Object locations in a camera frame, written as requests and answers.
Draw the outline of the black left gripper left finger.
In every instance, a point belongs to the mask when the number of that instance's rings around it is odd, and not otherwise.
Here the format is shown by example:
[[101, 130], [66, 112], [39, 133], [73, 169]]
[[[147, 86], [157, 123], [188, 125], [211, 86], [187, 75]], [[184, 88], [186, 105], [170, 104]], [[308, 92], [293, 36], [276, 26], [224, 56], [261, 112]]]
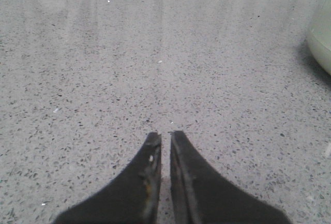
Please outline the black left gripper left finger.
[[160, 185], [161, 135], [151, 132], [114, 180], [55, 223], [156, 223]]

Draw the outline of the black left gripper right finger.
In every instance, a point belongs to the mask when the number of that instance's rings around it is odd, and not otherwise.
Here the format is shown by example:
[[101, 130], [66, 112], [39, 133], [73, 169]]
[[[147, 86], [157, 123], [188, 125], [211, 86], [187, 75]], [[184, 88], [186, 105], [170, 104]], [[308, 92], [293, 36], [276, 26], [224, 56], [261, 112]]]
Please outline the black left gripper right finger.
[[176, 223], [290, 223], [220, 175], [183, 131], [171, 135], [170, 175]]

